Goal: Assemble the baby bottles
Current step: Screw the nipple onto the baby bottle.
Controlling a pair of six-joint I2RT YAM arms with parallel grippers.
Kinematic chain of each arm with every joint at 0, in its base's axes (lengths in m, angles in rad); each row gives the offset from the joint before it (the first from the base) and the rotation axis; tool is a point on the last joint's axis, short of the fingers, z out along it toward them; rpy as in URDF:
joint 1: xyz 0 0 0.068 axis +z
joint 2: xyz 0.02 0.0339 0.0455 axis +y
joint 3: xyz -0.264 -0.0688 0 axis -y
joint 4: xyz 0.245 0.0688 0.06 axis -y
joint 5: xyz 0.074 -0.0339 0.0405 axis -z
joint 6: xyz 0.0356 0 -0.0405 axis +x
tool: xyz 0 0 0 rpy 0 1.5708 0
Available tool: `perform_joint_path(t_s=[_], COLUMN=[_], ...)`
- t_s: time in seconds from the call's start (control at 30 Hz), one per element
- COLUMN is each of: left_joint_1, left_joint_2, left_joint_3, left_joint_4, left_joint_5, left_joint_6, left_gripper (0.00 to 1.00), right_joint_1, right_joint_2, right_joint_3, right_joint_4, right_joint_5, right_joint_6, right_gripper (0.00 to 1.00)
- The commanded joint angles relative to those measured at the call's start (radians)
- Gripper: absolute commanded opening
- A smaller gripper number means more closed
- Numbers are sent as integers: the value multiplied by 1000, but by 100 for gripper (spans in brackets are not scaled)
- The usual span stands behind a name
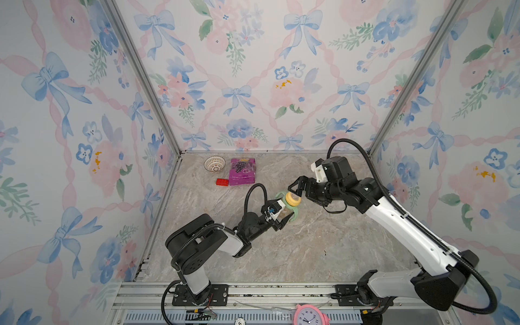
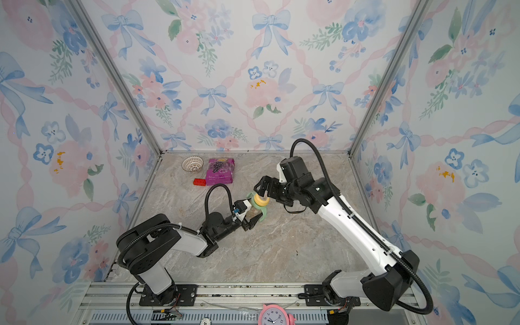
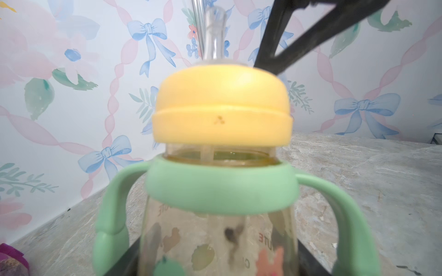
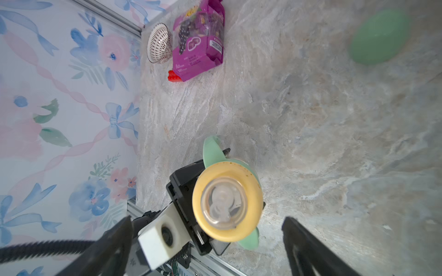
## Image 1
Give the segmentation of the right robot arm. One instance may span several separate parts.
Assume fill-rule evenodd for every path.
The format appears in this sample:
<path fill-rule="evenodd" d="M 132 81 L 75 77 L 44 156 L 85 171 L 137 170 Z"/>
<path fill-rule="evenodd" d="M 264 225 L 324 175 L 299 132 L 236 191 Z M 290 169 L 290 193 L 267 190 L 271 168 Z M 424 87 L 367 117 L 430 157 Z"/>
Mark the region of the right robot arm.
<path fill-rule="evenodd" d="M 408 297 L 436 310 L 454 307 L 478 257 L 460 252 L 431 233 L 390 195 L 373 164 L 368 166 L 371 177 L 359 180 L 345 157 L 319 159 L 311 166 L 315 176 L 299 177 L 288 190 L 324 208 L 342 201 L 357 209 L 383 226 L 416 259 L 416 268 L 408 271 L 365 273 L 356 287 L 360 303 L 369 306 L 378 300 Z"/>

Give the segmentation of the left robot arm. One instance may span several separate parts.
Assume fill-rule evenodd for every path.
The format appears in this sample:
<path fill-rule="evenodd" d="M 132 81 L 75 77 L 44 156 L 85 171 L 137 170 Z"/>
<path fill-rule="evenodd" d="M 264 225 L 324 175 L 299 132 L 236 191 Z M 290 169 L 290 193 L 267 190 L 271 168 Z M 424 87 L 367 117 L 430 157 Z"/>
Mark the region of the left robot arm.
<path fill-rule="evenodd" d="M 174 291 L 173 305 L 207 304 L 213 298 L 215 289 L 209 280 L 204 265 L 210 257 L 224 252 L 239 258 L 248 253 L 252 243 L 262 234 L 272 229 L 282 230 L 288 222 L 296 218 L 301 197 L 296 194 L 281 193 L 276 199 L 269 200 L 267 191 L 261 184 L 251 189 L 260 188 L 264 194 L 264 203 L 259 214 L 249 211 L 251 191 L 244 202 L 244 213 L 239 224 L 233 229 L 215 223 L 207 214 L 203 214 L 170 235 L 165 246 L 171 255 L 171 266 L 176 270 L 180 283 Z"/>

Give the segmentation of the yellow bottle lid with straw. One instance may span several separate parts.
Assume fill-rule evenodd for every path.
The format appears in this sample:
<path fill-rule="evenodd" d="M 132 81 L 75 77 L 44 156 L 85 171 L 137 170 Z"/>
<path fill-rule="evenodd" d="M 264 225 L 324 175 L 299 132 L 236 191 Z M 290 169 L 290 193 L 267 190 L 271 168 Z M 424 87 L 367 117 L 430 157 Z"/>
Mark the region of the yellow bottle lid with straw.
<path fill-rule="evenodd" d="M 292 192 L 286 193 L 285 200 L 287 204 L 291 207 L 297 207 L 301 204 L 301 197 Z"/>

